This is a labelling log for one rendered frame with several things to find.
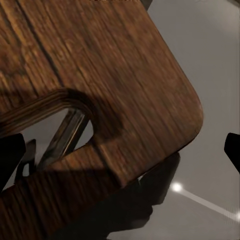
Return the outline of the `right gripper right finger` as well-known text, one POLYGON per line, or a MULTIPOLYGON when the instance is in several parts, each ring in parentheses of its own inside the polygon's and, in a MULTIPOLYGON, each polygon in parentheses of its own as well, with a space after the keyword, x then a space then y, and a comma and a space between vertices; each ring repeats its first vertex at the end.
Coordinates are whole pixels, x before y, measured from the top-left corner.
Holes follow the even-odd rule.
POLYGON ((227 135, 224 151, 240 173, 240 135, 229 133, 227 135))

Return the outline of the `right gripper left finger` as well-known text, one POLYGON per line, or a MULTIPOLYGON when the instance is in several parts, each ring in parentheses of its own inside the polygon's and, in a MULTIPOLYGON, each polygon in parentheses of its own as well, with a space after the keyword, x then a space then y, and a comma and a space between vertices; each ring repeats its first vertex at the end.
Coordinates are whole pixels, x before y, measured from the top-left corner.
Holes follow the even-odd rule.
POLYGON ((0 138, 0 193, 26 153, 22 133, 0 138))

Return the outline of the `cutting board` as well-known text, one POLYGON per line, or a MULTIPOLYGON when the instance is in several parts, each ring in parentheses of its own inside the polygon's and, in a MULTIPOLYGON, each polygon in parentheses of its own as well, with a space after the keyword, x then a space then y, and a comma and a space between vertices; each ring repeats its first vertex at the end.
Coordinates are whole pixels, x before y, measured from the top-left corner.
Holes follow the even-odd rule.
POLYGON ((0 193, 0 240, 46 240, 167 160, 203 108, 140 0, 0 0, 0 129, 61 99, 92 138, 0 193))

